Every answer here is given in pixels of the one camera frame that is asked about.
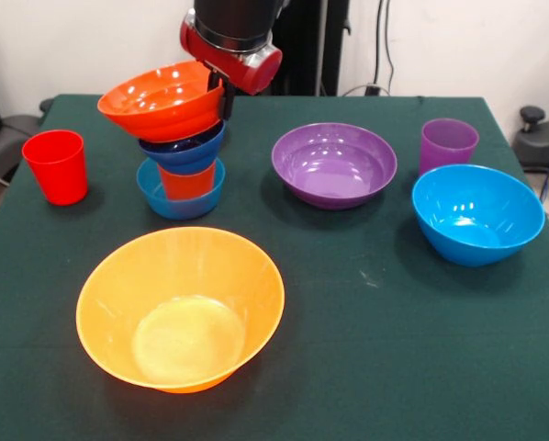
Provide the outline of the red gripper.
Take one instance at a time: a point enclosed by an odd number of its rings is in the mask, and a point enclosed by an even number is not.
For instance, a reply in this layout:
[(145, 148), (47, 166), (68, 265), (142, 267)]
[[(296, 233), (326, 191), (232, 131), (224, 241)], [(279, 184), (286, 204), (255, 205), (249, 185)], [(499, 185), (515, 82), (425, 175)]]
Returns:
[(272, 35), (264, 44), (249, 51), (223, 49), (207, 40), (201, 33), (201, 23), (195, 11), (188, 11), (180, 30), (183, 49), (210, 69), (207, 90), (221, 87), (222, 76), (228, 81), (222, 83), (223, 94), (219, 103), (222, 120), (231, 117), (236, 88), (256, 95), (262, 92), (275, 77), (283, 53), (272, 44)]

